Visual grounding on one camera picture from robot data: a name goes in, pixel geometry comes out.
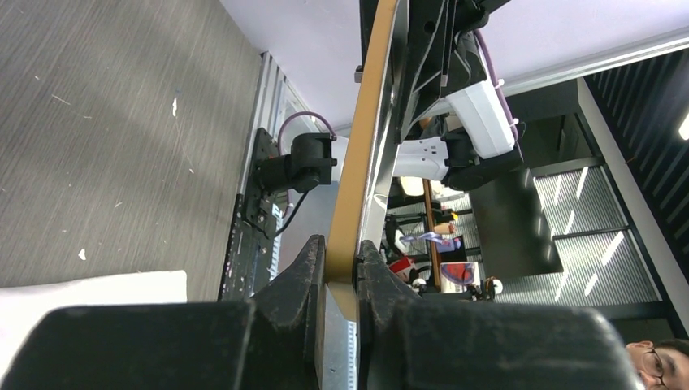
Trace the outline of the silver tin lid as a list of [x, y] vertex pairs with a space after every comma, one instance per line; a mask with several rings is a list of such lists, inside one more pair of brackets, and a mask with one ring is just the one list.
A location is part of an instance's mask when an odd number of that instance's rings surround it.
[[380, 242], [397, 158], [392, 116], [405, 65], [409, 3], [380, 1], [363, 62], [357, 104], [327, 239], [325, 281], [345, 319], [358, 318], [355, 291], [362, 241]]

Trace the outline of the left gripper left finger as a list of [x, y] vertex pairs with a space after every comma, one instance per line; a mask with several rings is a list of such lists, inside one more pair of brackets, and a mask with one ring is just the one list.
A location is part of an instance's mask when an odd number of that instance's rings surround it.
[[325, 239], [244, 301], [48, 315], [5, 389], [319, 389]]

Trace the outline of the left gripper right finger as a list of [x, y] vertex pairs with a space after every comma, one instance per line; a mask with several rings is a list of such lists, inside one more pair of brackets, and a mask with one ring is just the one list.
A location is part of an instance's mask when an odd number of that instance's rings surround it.
[[597, 311], [420, 297], [365, 240], [357, 256], [361, 389], [638, 389]]

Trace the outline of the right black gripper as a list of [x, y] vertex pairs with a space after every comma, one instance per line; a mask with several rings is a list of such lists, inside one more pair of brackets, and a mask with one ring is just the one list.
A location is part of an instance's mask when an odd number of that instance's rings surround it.
[[360, 103], [397, 143], [441, 99], [488, 79], [477, 31], [503, 1], [361, 1]]

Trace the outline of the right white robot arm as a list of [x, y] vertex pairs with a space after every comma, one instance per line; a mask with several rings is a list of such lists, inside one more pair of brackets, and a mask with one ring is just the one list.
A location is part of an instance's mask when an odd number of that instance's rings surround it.
[[245, 220], [266, 236], [282, 229], [269, 201], [291, 191], [356, 183], [341, 193], [336, 232], [378, 237], [392, 179], [476, 189], [522, 161], [520, 133], [481, 29], [500, 1], [362, 1], [361, 85], [352, 132], [308, 132], [286, 143], [256, 133]]

